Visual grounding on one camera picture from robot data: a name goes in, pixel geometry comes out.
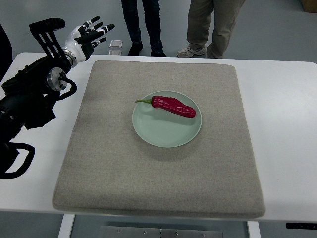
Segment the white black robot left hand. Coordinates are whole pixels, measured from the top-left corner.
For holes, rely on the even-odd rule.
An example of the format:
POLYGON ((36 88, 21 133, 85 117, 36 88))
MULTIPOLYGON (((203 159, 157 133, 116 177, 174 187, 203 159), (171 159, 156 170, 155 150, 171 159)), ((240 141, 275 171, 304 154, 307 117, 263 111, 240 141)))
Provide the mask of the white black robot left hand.
POLYGON ((115 27, 114 24, 104 25, 98 22, 99 19, 100 17, 96 16, 77 26, 66 38, 62 49, 71 67, 87 61, 94 49, 106 41, 105 34, 115 27))

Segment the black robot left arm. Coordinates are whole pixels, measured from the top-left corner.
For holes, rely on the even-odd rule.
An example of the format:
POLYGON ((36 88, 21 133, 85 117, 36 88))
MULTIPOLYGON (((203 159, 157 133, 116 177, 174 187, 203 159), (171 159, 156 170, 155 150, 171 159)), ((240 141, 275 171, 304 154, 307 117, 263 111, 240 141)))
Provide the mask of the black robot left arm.
POLYGON ((66 77, 72 62, 59 45, 54 32, 65 27, 61 18, 49 18, 29 25, 34 38, 47 54, 2 84, 0 101, 0 177, 14 179, 30 167, 35 148, 11 140, 21 131, 38 128, 55 118, 53 107, 73 95, 76 84, 66 77))

